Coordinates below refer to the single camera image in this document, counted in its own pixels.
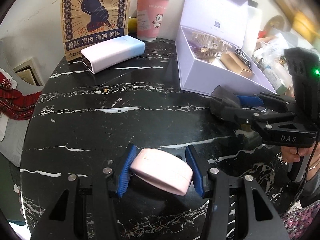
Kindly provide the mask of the person's hand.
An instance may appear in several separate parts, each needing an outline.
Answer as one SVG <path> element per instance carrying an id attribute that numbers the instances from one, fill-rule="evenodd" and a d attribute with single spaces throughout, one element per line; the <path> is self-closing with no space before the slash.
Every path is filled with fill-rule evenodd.
<path id="1" fill-rule="evenodd" d="M 312 148 L 296 148 L 281 146 L 282 160 L 286 163 L 298 163 L 302 157 L 310 155 Z"/>

